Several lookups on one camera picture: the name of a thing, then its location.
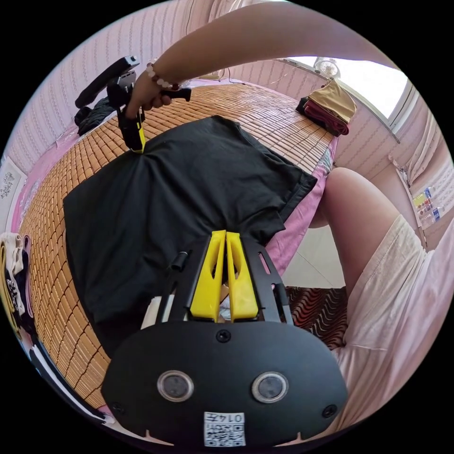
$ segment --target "sticker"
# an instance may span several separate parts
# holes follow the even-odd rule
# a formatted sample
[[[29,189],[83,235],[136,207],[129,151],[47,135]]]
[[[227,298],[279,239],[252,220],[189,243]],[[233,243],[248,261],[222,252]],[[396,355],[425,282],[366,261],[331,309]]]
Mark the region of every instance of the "sticker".
[[[244,413],[210,413],[206,411],[203,419],[205,446],[246,446]]]

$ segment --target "person's hand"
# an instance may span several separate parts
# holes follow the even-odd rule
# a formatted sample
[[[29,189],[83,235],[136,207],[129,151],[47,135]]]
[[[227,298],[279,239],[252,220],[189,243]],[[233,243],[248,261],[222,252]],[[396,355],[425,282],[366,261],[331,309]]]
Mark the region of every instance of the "person's hand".
[[[150,110],[152,107],[162,107],[171,104],[168,96],[161,96],[162,87],[153,82],[144,71],[137,79],[132,89],[131,100],[126,107],[126,117],[134,119],[141,107]]]

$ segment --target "black gripper handle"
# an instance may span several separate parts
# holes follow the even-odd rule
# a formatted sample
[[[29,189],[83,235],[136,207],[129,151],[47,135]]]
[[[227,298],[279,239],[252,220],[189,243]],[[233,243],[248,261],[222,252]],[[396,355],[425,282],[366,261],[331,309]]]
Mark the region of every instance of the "black gripper handle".
[[[167,91],[164,90],[161,92],[161,96],[168,96],[170,99],[183,98],[187,102],[191,100],[191,89],[190,88],[181,88],[177,91]]]

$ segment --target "knee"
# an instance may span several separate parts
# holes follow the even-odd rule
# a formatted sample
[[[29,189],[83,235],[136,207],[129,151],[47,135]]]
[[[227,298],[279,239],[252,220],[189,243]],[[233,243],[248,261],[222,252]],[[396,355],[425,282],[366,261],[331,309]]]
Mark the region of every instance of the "knee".
[[[326,191],[337,191],[342,189],[349,182],[359,177],[359,174],[354,170],[347,169],[345,167],[334,168],[326,178]]]

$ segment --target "person's leg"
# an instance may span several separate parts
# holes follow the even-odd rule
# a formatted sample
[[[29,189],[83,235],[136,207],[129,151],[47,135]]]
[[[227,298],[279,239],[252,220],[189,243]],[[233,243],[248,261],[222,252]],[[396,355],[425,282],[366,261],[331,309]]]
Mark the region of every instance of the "person's leg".
[[[330,225],[350,295],[399,211],[370,181],[341,167],[328,175],[317,211],[315,222]]]

